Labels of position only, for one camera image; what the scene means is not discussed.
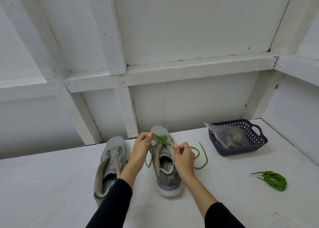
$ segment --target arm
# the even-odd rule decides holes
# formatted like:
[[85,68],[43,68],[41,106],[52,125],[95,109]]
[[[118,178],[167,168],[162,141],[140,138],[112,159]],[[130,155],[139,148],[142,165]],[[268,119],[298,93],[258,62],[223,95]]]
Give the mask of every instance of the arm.
[[110,188],[86,228],[123,227],[130,206],[133,185],[143,167],[148,151],[147,144],[152,139],[151,133],[141,133],[136,138],[130,161],[120,174],[120,178]]
[[188,143],[174,145],[174,164],[181,179],[192,194],[205,220],[205,227],[245,228],[235,216],[205,188],[194,173],[195,154]]

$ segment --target white wooden beam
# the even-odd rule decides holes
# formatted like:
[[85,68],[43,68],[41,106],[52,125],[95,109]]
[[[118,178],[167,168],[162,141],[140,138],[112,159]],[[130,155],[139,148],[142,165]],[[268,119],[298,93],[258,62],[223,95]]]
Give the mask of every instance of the white wooden beam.
[[254,53],[143,64],[131,66],[124,75],[112,76],[106,71],[72,73],[64,82],[70,92],[100,90],[273,69],[277,58],[272,53]]
[[126,73],[126,60],[114,0],[89,0],[111,75]]
[[283,73],[276,70],[259,72],[242,118],[254,120],[262,117],[283,76]]
[[319,60],[299,55],[281,56],[275,69],[319,86]]
[[319,0],[290,0],[270,51],[280,55],[295,53],[318,9]]
[[44,77],[0,81],[0,102],[53,95]]
[[80,101],[74,101],[62,81],[65,59],[37,0],[0,0],[0,5],[17,30],[52,93],[64,106],[85,145],[100,143],[102,138],[91,116],[82,116]]
[[124,117],[124,124],[128,138],[138,136],[138,122],[136,120],[133,98],[129,87],[114,88],[118,104]]

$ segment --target green shoelace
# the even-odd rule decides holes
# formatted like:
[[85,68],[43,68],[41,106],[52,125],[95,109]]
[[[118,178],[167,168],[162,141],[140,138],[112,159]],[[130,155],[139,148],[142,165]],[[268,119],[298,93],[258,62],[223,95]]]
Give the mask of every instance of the green shoelace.
[[[158,142],[158,144],[157,144],[157,145],[154,145],[154,146],[151,146],[150,149],[151,149],[152,147],[157,147],[160,143],[161,143],[163,146],[171,146],[171,145],[166,141],[166,140],[167,140],[167,136],[165,136],[165,135],[163,135],[163,136],[158,136],[158,135],[156,135],[156,134],[153,134],[153,136],[154,136],[155,141]],[[202,150],[204,151],[205,158],[206,158],[206,162],[205,162],[205,164],[204,164],[203,166],[201,166],[201,167],[194,167],[194,169],[202,169],[202,168],[204,168],[204,167],[207,165],[207,163],[208,163],[208,158],[207,158],[207,154],[206,154],[206,152],[205,152],[205,149],[204,149],[204,147],[201,145],[200,142],[199,142],[199,144],[200,144],[200,146],[202,147]],[[200,155],[199,150],[198,150],[196,147],[190,147],[190,148],[191,148],[191,149],[195,149],[195,150],[198,152],[198,154],[195,156],[195,159],[198,158],[199,155]],[[146,159],[145,159],[145,164],[146,164],[147,167],[150,167],[151,164],[152,164],[152,160],[151,160],[150,164],[147,165]]]
[[256,172],[256,173],[252,173],[252,174],[263,174],[264,179],[261,179],[259,177],[257,177],[257,178],[265,181],[271,187],[273,187],[274,189],[276,189],[278,191],[284,191],[287,187],[286,179],[283,176],[281,176],[280,174],[274,173],[272,171]]

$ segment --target gray shoe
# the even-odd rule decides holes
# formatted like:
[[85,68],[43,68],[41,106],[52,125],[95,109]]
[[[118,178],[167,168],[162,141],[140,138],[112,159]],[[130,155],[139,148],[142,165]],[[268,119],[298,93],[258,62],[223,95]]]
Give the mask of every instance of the gray shoe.
[[168,146],[163,146],[158,141],[151,147],[154,171],[157,177],[159,193],[164,197],[175,197],[183,191],[183,184],[174,167],[174,141],[163,126],[154,126],[151,133],[158,136],[167,136]]
[[126,166],[127,148],[122,137],[112,137],[102,152],[94,182],[94,199],[101,205],[106,194]]

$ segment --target white tabletop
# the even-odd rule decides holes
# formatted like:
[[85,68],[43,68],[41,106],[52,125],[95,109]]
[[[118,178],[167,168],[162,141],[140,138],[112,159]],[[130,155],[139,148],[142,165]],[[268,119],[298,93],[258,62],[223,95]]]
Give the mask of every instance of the white tabletop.
[[[319,168],[262,120],[269,142],[256,152],[220,156],[207,128],[172,133],[174,141],[204,146],[208,164],[195,170],[207,189],[247,227],[319,227]],[[129,152],[134,140],[126,141]],[[97,209],[95,172],[104,144],[0,160],[1,227],[85,227]],[[195,161],[204,163],[204,155]],[[250,175],[271,170],[288,181],[279,192]],[[133,189],[124,227],[204,227],[190,192],[173,199],[157,192],[145,165]]]

